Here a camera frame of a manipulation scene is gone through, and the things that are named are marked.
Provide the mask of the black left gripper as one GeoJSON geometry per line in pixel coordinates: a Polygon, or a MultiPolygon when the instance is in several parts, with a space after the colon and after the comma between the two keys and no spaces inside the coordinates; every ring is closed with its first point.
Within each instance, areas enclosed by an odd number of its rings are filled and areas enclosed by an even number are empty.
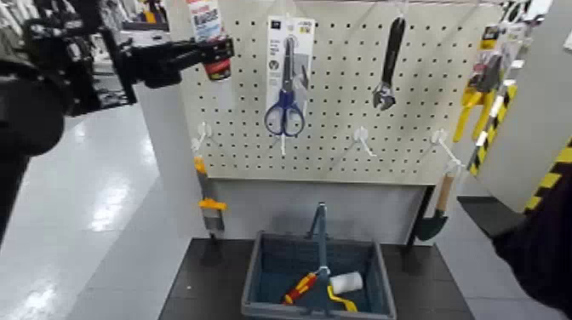
{"type": "Polygon", "coordinates": [[[131,89],[140,82],[151,89],[178,84],[182,78],[180,70],[174,66],[174,60],[179,55],[178,61],[183,66],[202,64],[206,71],[222,71],[231,67],[231,60],[227,56],[210,59],[199,54],[234,54],[233,39],[223,37],[197,42],[191,38],[147,46],[136,46],[129,39],[119,44],[120,83],[125,89],[131,89]]]}

